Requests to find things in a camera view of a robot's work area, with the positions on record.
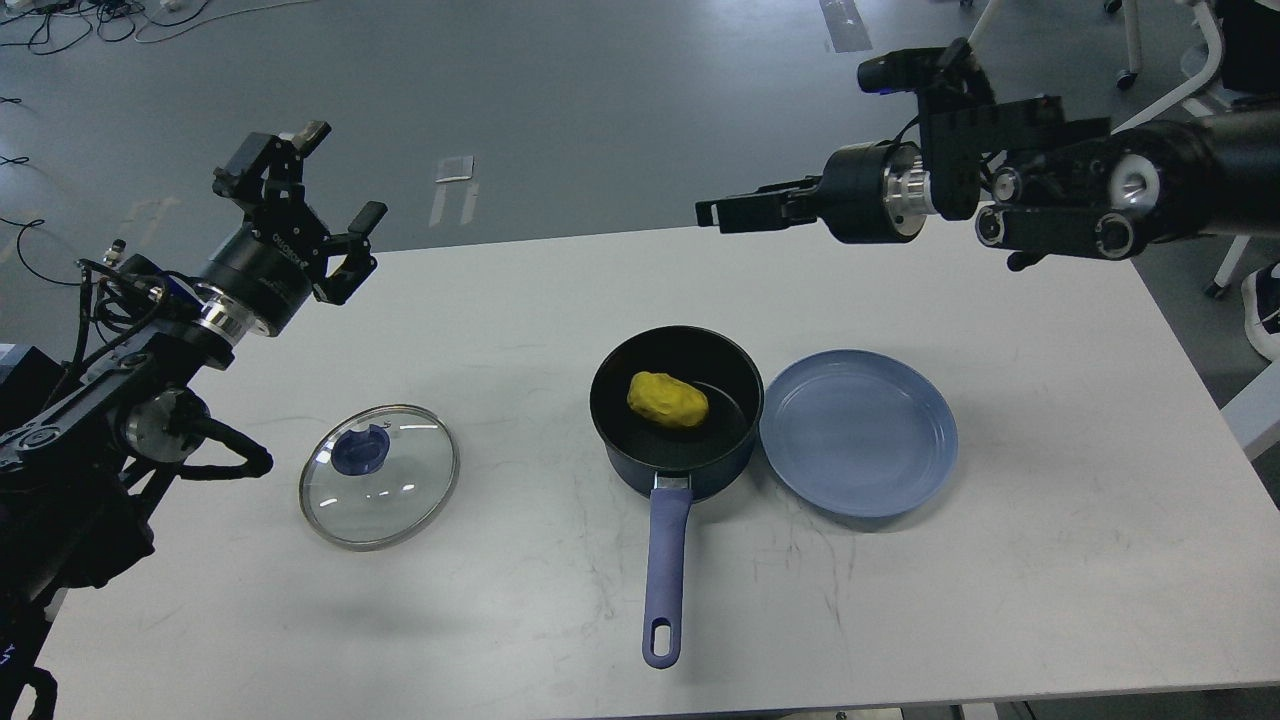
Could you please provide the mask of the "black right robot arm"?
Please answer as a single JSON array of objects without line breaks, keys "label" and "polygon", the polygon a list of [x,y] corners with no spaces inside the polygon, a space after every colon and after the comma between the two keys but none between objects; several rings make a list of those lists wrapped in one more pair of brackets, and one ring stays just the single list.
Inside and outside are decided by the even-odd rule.
[{"label": "black right robot arm", "polygon": [[863,61],[867,94],[911,94],[899,135],[836,150],[818,176],[700,201],[724,234],[823,223],[841,243],[908,243],[927,218],[973,222],[1019,272],[1047,256],[1121,261],[1207,234],[1277,234],[1277,109],[1112,129],[1061,99],[998,102],[970,44]]}]

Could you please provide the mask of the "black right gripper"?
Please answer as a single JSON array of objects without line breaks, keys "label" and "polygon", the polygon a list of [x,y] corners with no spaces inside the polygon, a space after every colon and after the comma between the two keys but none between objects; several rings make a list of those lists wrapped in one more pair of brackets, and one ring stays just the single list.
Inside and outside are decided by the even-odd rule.
[{"label": "black right gripper", "polygon": [[904,193],[919,156],[913,142],[844,146],[831,154],[820,176],[696,202],[698,225],[744,234],[818,219],[841,243],[906,243],[923,228],[923,213],[910,209]]}]

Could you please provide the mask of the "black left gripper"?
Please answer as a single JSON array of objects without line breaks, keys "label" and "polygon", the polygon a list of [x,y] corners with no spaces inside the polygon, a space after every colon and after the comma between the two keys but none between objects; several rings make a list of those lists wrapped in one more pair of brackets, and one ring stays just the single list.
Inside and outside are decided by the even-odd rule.
[{"label": "black left gripper", "polygon": [[212,192],[244,222],[197,277],[247,307],[256,334],[278,337],[312,292],[323,304],[344,305],[378,268],[370,236],[388,211],[384,202],[366,202],[334,236],[306,202],[305,159],[330,132],[312,120],[293,135],[251,133],[212,172]]}]

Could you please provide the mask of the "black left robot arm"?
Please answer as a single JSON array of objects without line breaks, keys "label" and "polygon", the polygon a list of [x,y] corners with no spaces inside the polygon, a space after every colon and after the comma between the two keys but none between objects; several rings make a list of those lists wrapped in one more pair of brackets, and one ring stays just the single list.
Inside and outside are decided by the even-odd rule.
[{"label": "black left robot arm", "polygon": [[227,369],[247,334],[279,336],[314,299],[340,306],[374,273],[370,201],[342,233],[305,197],[305,161],[329,136],[314,120],[248,135],[215,169],[212,192],[239,225],[192,275],[115,241],[77,266],[76,351],[55,363],[3,350],[3,715],[35,697],[50,719],[58,682],[38,655],[69,589],[101,588],[154,551],[150,519],[177,479],[234,480],[273,456],[212,418],[189,387]]}]

